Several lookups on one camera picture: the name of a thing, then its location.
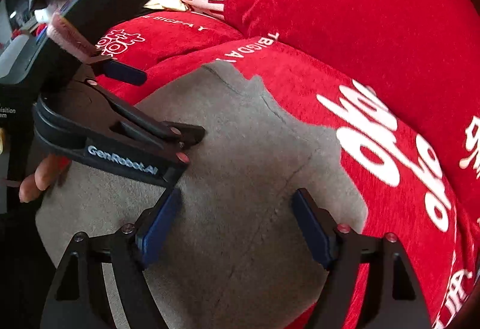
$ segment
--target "red pillow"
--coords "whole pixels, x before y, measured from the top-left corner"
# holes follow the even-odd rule
[[[480,19],[469,0],[185,0],[372,86],[434,146],[480,220]]]
[[[237,30],[210,16],[165,11],[120,23],[98,41],[97,47],[102,55],[121,57],[124,64],[147,71],[168,57],[241,38]],[[106,78],[103,84],[111,90],[122,86]]]

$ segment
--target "finger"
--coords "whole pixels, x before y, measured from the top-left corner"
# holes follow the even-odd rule
[[[37,183],[35,182],[35,175],[30,175],[22,181],[18,196],[20,197],[21,202],[31,202],[32,200],[37,199],[41,193],[42,192],[38,189]]]
[[[70,160],[67,158],[53,154],[44,159],[35,171],[35,182],[38,189],[45,191],[50,187],[69,163]]]
[[[3,147],[6,146],[7,142],[7,133],[4,129],[0,127],[0,154],[3,153]]]

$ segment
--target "black clamp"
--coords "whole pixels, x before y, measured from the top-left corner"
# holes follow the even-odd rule
[[[69,0],[61,16],[95,43],[109,27],[134,17],[147,1]],[[43,33],[26,42],[6,76],[0,78],[0,128],[6,132],[6,146],[0,154],[0,213],[18,206],[34,119],[38,124],[35,133],[51,151],[121,176],[169,186],[188,165],[183,150],[201,140],[202,128],[154,122],[92,85],[99,73],[141,85],[146,80],[144,72],[98,56],[91,61],[90,80],[72,81],[80,66]],[[104,122],[98,118],[100,112]],[[89,121],[89,116],[97,118]]]
[[[112,235],[76,233],[58,266],[40,329],[114,329],[102,263],[111,263],[131,329],[166,329],[142,271],[157,261],[181,205],[179,189],[167,190],[135,224]],[[409,258],[393,233],[383,238],[337,225],[304,188],[292,208],[313,258],[329,271],[306,329],[341,329],[355,289],[359,265],[369,275],[357,328],[430,329],[427,306]]]
[[[329,271],[306,329],[343,327],[359,265],[364,263],[369,264],[369,273],[357,328],[431,327],[417,276],[394,233],[376,238],[337,225],[305,188],[292,197],[292,208],[314,260]]]
[[[116,73],[134,71],[123,65]],[[51,152],[162,187],[176,184],[190,163],[184,151],[205,136],[200,126],[155,121],[87,76],[40,94],[33,116],[35,136]]]
[[[110,263],[131,329],[167,329],[142,271],[158,260],[181,207],[180,190],[169,189],[135,224],[111,235],[76,233],[58,265],[40,329],[114,329],[102,264]]]

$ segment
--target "screw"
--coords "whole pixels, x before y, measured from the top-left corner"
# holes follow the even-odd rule
[[[343,233],[343,234],[348,234],[350,233],[350,230],[352,230],[352,228],[350,227],[350,225],[347,225],[346,223],[340,223],[338,226],[337,226],[337,229],[340,233]]]
[[[188,156],[182,152],[177,153],[177,158],[184,164],[188,164],[190,162],[190,159],[188,158]]]
[[[385,238],[387,238],[387,241],[390,241],[391,243],[396,243],[398,241],[398,237],[395,233],[387,233],[385,234]]]
[[[75,240],[75,242],[80,242],[80,241],[83,241],[85,238],[87,238],[88,235],[87,233],[85,232],[78,232],[76,233],[74,236],[73,236],[73,239]]]
[[[134,230],[135,230],[135,225],[133,225],[132,223],[126,223],[121,227],[121,232],[125,235],[129,235]]]
[[[176,134],[177,136],[181,136],[181,131],[178,130],[176,127],[171,127],[170,128],[170,131],[173,133],[173,134]]]

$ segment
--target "black handheld device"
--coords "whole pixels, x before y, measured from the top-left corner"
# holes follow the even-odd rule
[[[61,16],[95,44],[147,1],[69,0]],[[203,138],[203,128],[158,123],[95,81],[95,74],[104,73],[141,85],[144,72],[101,56],[79,71],[81,66],[44,33],[28,40],[0,78],[0,128],[6,133],[0,151],[0,212],[18,203],[18,182],[25,177],[34,134],[53,153],[165,187],[175,184],[188,166],[183,151]]]

